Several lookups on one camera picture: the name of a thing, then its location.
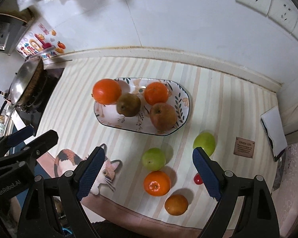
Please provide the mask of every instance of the brown pear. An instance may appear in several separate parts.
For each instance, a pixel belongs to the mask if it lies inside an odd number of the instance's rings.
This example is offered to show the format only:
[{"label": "brown pear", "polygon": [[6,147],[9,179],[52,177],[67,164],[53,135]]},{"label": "brown pear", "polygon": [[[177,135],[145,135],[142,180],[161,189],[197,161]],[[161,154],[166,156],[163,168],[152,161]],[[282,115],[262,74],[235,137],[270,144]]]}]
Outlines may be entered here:
[{"label": "brown pear", "polygon": [[141,101],[137,95],[132,93],[122,94],[117,100],[116,110],[126,117],[136,116],[140,111]]},{"label": "brown pear", "polygon": [[171,105],[157,103],[150,109],[150,120],[157,130],[168,131],[177,122],[177,113]]}]

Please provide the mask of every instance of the striped tablecloth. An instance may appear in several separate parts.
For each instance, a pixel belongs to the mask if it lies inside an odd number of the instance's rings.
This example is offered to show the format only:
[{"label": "striped tablecloth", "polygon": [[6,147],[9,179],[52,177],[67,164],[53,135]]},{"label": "striped tablecloth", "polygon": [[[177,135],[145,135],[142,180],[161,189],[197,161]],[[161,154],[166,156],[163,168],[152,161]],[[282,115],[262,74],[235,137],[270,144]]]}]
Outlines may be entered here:
[{"label": "striped tablecloth", "polygon": [[[101,125],[93,112],[91,90],[96,81],[116,77],[159,78],[179,83],[192,96],[187,123],[166,137]],[[38,135],[49,129],[57,131],[59,142],[49,151],[52,157],[62,149],[71,149],[84,158],[95,146],[105,143],[107,157],[122,161],[123,166],[113,182],[115,192],[102,186],[101,196],[93,195],[85,200],[85,205],[97,214],[116,223],[123,221],[125,226],[155,223],[179,232],[189,230],[197,234],[206,224],[216,201],[209,197],[204,185],[193,182],[197,172],[192,163],[195,137],[205,130],[213,133],[217,142],[213,160],[237,176],[253,178],[260,174],[271,189],[277,163],[273,161],[260,115],[275,105],[275,93],[207,68],[153,59],[78,59],[65,68],[46,106]],[[233,154],[236,137],[255,141],[252,159]],[[149,171],[142,167],[140,158],[151,147],[161,147],[169,157],[162,170],[170,176],[172,188],[163,197],[149,196],[142,187]],[[189,200],[189,208],[181,216],[171,216],[164,209],[166,198],[173,192],[180,192]],[[111,214],[104,205],[112,206],[116,211]],[[234,229],[241,205],[242,200],[238,200],[228,229]]]}]

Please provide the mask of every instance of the oval plate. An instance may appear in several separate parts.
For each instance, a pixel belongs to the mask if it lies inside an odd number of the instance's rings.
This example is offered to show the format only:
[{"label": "oval plate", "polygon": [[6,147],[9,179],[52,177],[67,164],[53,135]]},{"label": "oval plate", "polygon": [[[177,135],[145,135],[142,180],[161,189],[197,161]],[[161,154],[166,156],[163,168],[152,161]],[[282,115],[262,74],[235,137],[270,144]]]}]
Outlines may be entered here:
[{"label": "oval plate", "polygon": [[[190,99],[188,93],[178,83],[168,80],[145,78],[117,78],[115,81],[121,86],[122,93],[133,93],[140,98],[140,112],[134,117],[125,117],[117,113],[116,105],[105,106],[95,102],[94,113],[101,124],[127,131],[167,136],[181,128],[187,121],[190,111]],[[167,104],[173,106],[178,115],[175,126],[166,132],[157,130],[150,121],[149,111],[151,105],[144,99],[144,90],[152,82],[161,82],[166,85],[169,90]]]}]

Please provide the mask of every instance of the red cherry tomato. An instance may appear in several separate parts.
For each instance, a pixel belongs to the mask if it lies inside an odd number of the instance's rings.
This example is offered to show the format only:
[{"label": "red cherry tomato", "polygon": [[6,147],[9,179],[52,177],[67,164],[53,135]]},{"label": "red cherry tomato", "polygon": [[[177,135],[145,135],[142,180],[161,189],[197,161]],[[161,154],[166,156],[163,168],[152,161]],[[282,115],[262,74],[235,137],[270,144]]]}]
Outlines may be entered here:
[{"label": "red cherry tomato", "polygon": [[197,173],[194,178],[193,181],[195,182],[195,184],[197,185],[201,185],[203,183],[203,180],[201,178],[201,176],[199,175],[199,173]]}]

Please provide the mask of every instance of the label tag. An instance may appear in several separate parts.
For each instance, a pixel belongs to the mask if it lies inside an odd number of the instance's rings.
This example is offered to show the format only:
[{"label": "label tag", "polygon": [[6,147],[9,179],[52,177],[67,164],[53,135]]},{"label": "label tag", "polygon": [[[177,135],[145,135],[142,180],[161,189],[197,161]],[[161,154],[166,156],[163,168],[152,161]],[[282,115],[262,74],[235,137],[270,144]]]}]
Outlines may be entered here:
[{"label": "label tag", "polygon": [[255,141],[236,137],[234,155],[253,158]]}]

